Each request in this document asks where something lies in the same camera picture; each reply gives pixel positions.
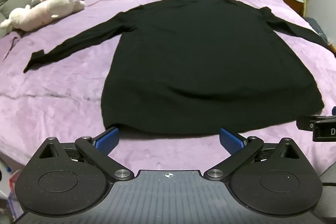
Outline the black long-sleeve sweater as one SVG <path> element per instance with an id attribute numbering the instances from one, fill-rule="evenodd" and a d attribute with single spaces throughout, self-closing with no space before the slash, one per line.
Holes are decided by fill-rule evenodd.
<path id="1" fill-rule="evenodd" d="M 235 0 L 161 0 L 120 12 L 27 69 L 60 61 L 114 36 L 120 41 L 101 96 L 106 128 L 148 133 L 243 133 L 319 113 L 317 83 L 285 33 L 327 50 L 314 31 Z"/>

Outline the white plush toy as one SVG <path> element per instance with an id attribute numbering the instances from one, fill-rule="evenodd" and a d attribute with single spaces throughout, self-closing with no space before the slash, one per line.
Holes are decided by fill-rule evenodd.
<path id="1" fill-rule="evenodd" d="M 38 30 L 84 8 L 84 1 L 75 0 L 46 0 L 33 8 L 26 5 L 25 8 L 14 9 L 9 14 L 9 18 L 1 22 L 1 29 L 7 34 L 14 29 L 25 32 Z"/>

